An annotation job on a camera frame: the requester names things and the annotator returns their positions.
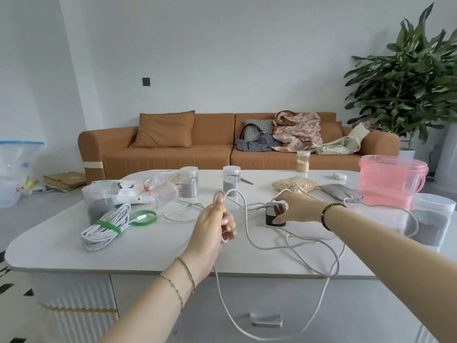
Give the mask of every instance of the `orange sofa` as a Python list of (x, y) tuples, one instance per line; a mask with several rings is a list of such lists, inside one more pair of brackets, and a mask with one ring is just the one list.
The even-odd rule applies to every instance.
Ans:
[[(351, 132), (341, 126), (336, 113), (318, 112), (323, 142), (330, 142)], [(153, 169), (179, 169), (197, 166), (200, 169), (221, 169), (237, 165), (244, 170), (292, 170), (296, 154), (281, 152), (241, 152), (234, 148), (240, 138), (245, 119), (273, 119), (270, 113), (195, 114), (191, 148), (129, 148), (138, 127), (119, 127), (84, 131), (78, 146), (84, 162), (86, 180), (120, 179), (130, 173)], [(393, 133), (372, 131), (362, 141), (360, 151), (352, 155), (311, 155), (312, 170), (359, 171), (362, 155), (398, 155), (400, 140)]]

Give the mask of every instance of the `white coffee table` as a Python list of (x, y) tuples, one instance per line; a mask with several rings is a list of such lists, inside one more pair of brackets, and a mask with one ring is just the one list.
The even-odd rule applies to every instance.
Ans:
[[(125, 179), (145, 180), (162, 170), (145, 171)], [(320, 184), (338, 182), (333, 171), (311, 171), (308, 178)], [(357, 172), (345, 171), (348, 187), (357, 189)], [(271, 183), (294, 177), (295, 171), (243, 171), (254, 185), (241, 184), (248, 202), (267, 202), (277, 193)], [(208, 205), (222, 186), (222, 171), (200, 170), (197, 202)], [(322, 192), (315, 196), (331, 200)], [(131, 227), (107, 248), (88, 252), (79, 238), (88, 226), (84, 203), (79, 202), (16, 238), (6, 260), (16, 270), (29, 272), (34, 293), (50, 313), (54, 339), (96, 342), (137, 300), (142, 292), (185, 248), (194, 223), (172, 223), (163, 214), (182, 204), (173, 202), (157, 211), (156, 223)], [(262, 251), (247, 240), (243, 210), (233, 202), (227, 207), (238, 225), (238, 237), (226, 244), (216, 263), (226, 304), (240, 326), (263, 337), (277, 337), (301, 330), (313, 312), (323, 286), (289, 250)], [(197, 218), (200, 210), (186, 208), (175, 219)], [(283, 245), (278, 232), (261, 227), (249, 215), (252, 239), (262, 246)], [(319, 223), (288, 223), (300, 235), (330, 237)], [(338, 238), (328, 242), (339, 253)], [(328, 272), (334, 258), (319, 244), (298, 248), (314, 267)], [(321, 309), (297, 342), (414, 342), (420, 323), (373, 273), (347, 250), (340, 275), (331, 280)], [(281, 329), (254, 328), (247, 314), (281, 314)], [(170, 342), (248, 342), (232, 326), (217, 295), (214, 277), (205, 280), (191, 297), (175, 325)]]

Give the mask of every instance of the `table drawer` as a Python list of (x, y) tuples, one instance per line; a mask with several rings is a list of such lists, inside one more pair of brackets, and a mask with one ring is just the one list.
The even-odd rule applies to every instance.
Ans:
[[(119, 314), (138, 299), (153, 276), (111, 276)], [(311, 317), (323, 279), (221, 277), (225, 304), (237, 324), (250, 334), (272, 338), (300, 332)], [(281, 328), (253, 327), (249, 313), (280, 315)], [(413, 342), (419, 322), (379, 281), (331, 280), (321, 308), (306, 332), (288, 342)], [(237, 331), (209, 277), (186, 304), (169, 342), (252, 342)]]

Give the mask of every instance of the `plastic bag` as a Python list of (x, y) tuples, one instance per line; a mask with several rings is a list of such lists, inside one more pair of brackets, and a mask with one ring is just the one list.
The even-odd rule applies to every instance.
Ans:
[(299, 187), (304, 192), (310, 192), (319, 187), (319, 183), (313, 181), (312, 179), (303, 177), (281, 179), (272, 183), (271, 185), (278, 191), (289, 189), (293, 192), (301, 192), (297, 187)]

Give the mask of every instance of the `white cable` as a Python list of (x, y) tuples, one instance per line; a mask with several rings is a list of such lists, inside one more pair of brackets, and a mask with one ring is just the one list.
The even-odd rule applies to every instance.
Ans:
[(178, 209), (175, 209), (175, 210), (172, 210), (171, 212), (168, 212), (168, 213), (165, 213), (164, 215), (164, 218), (169, 220), (169, 221), (173, 221), (175, 223), (188, 223), (188, 222), (191, 222), (191, 221), (195, 221), (195, 219), (190, 219), (190, 220), (176, 220), (176, 219), (171, 219), (169, 217), (170, 214), (173, 214), (173, 213), (176, 213), (176, 212), (179, 212), (181, 209), (184, 209), (184, 208), (187, 208), (187, 207), (191, 207), (191, 206), (196, 206), (198, 208), (201, 208), (201, 209), (205, 209), (205, 207), (201, 204), (201, 203), (192, 203), (192, 202), (188, 202), (188, 201), (185, 201), (185, 200), (182, 200), (180, 199), (179, 197), (176, 198), (179, 202), (182, 202), (182, 203), (185, 203), (186, 205), (185, 206), (182, 206)]
[[(289, 189), (284, 189), (282, 190), (281, 192), (279, 192), (279, 194), (277, 194), (271, 201), (273, 201), (278, 195), (280, 195), (282, 192), (284, 191), (291, 191)], [(224, 303), (224, 299), (222, 297), (222, 293), (221, 293), (221, 288), (220, 288), (220, 284), (219, 284), (219, 277), (218, 277), (218, 273), (215, 269), (215, 267), (213, 267), (213, 270), (214, 270), (214, 274), (216, 276), (216, 283), (217, 283), (217, 287), (218, 287), (218, 292), (219, 292), (219, 297), (220, 297), (220, 300), (221, 300), (221, 303), (222, 303), (222, 306), (224, 307), (225, 309), (225, 312), (228, 316), (228, 318), (230, 319), (230, 321), (232, 322), (232, 324), (235, 326), (235, 328), (240, 331), (243, 335), (249, 337), (249, 338), (252, 338), (254, 340), (257, 340), (257, 341), (261, 341), (261, 342), (272, 342), (272, 341), (279, 341), (279, 340), (283, 340), (283, 339), (290, 339), (290, 338), (296, 338), (296, 337), (299, 337), (303, 332), (305, 332), (305, 330), (309, 327), (309, 325), (311, 324), (311, 322), (313, 321), (313, 319), (316, 317), (317, 315), (317, 312), (319, 311), (319, 308), (320, 308), (320, 305), (322, 303), (322, 299), (323, 299), (323, 296), (325, 294), (325, 290), (327, 289), (327, 285), (328, 285), (328, 282), (330, 280), (330, 276), (332, 275), (332, 271), (334, 269), (334, 266), (336, 265), (337, 266), (337, 269), (335, 271), (335, 273), (333, 275), (337, 275), (339, 272), (340, 272), (340, 259), (341, 257), (343, 256), (344, 254), (344, 251), (346, 249), (346, 245), (344, 244), (343, 245), (343, 249), (340, 253), (340, 255), (337, 255), (335, 250), (330, 246), (328, 245), (327, 243), (323, 242), (321, 239), (318, 239), (318, 238), (314, 238), (314, 237), (302, 237), (302, 236), (297, 236), (296, 234), (282, 228), (282, 227), (277, 227), (277, 226), (269, 226), (270, 228), (272, 229), (277, 229), (277, 230), (283, 230), (285, 232), (288, 233), (288, 235), (286, 236), (286, 242), (287, 242), (287, 246), (275, 246), (275, 247), (260, 247), (260, 246), (257, 246), (250, 238), (249, 236), (249, 229), (248, 229), (248, 204), (246, 202), (246, 198), (244, 197), (243, 193), (237, 189), (231, 189), (229, 191), (226, 192), (225, 194), (225, 198), (227, 198), (227, 195), (231, 192), (237, 192), (238, 194), (240, 194), (241, 198), (243, 199), (243, 203), (244, 203), (244, 206), (241, 206), (238, 202), (234, 201), (235, 203), (238, 204), (238, 206), (240, 207), (243, 207), (244, 208), (244, 222), (245, 222), (245, 226), (246, 226), (246, 236), (248, 237), (248, 241), (257, 249), (261, 249), (261, 250), (273, 250), (273, 249), (283, 249), (283, 248), (288, 248), (290, 250), (292, 250), (299, 258), (300, 260), (303, 261), (303, 263), (308, 267), (310, 268), (312, 271), (316, 272), (317, 274), (320, 274), (321, 276), (325, 277), (325, 283), (324, 283), (324, 286), (322, 288), (322, 291), (321, 291), (321, 294), (320, 294), (320, 297), (319, 297), (319, 300), (317, 302), (317, 305), (316, 305), (316, 308), (314, 309), (314, 312), (313, 314), (311, 315), (310, 319), (308, 320), (308, 322), (306, 323), (306, 325), (304, 326), (304, 328), (298, 332), (297, 334), (294, 334), (294, 335), (289, 335), (289, 336), (284, 336), (284, 337), (276, 337), (276, 338), (262, 338), (262, 337), (257, 337), (257, 336), (254, 336), (248, 332), (246, 332), (245, 330), (243, 330), (242, 328), (240, 328), (237, 323), (235, 322), (235, 320), (233, 319), (233, 317), (231, 316), (229, 310), (227, 309), (227, 306), (225, 305)], [(252, 210), (259, 210), (263, 207), (257, 207), (257, 208), (254, 208)], [(306, 241), (313, 241), (313, 242), (319, 242), (319, 243), (322, 243), (323, 245), (325, 245), (327, 248), (329, 248), (332, 253), (334, 254), (335, 256), (335, 261), (332, 265), (332, 267), (330, 268), (330, 272), (328, 275), (322, 273), (322, 272), (319, 272), (317, 271), (316, 269), (314, 269), (313, 267), (311, 267), (301, 256), (300, 254), (294, 250), (294, 248), (296, 247), (299, 247), (299, 246), (302, 246), (304, 244), (307, 244), (307, 242), (302, 242), (302, 243), (299, 243), (299, 244), (296, 244), (296, 245), (290, 245), (289, 243), (289, 237), (297, 237), (299, 239), (302, 239), (302, 240), (306, 240)]]
[(402, 210), (403, 212), (408, 213), (409, 216), (410, 216), (411, 218), (413, 218), (414, 223), (415, 223), (415, 225), (416, 225), (416, 228), (414, 229), (414, 232), (411, 233), (411, 234), (409, 234), (409, 235), (405, 235), (405, 236), (406, 236), (406, 237), (412, 237), (412, 236), (414, 236), (414, 235), (417, 233), (417, 231), (419, 231), (419, 221), (417, 220), (417, 218), (414, 216), (413, 213), (409, 212), (408, 210), (406, 210), (406, 209), (404, 209), (404, 208), (397, 207), (397, 206), (391, 206), (391, 205), (389, 205), (389, 204), (368, 204), (368, 203), (365, 203), (365, 202), (362, 202), (362, 201), (359, 201), (359, 200), (356, 200), (356, 199), (350, 198), (350, 197), (345, 198), (345, 199), (343, 200), (344, 205), (347, 207), (346, 202), (361, 203), (361, 204), (363, 204), (363, 205), (365, 205), (365, 206), (367, 206), (367, 207), (386, 207), (386, 208), (392, 208), (392, 209), (399, 209), (399, 210)]
[[(117, 226), (121, 232), (128, 228), (131, 224), (129, 221), (130, 205), (125, 203), (117, 209), (113, 209), (103, 215), (100, 220), (106, 221), (112, 225)], [(84, 242), (84, 247), (95, 252), (106, 247), (117, 237), (118, 233), (107, 227), (94, 224), (81, 233), (81, 238)]]

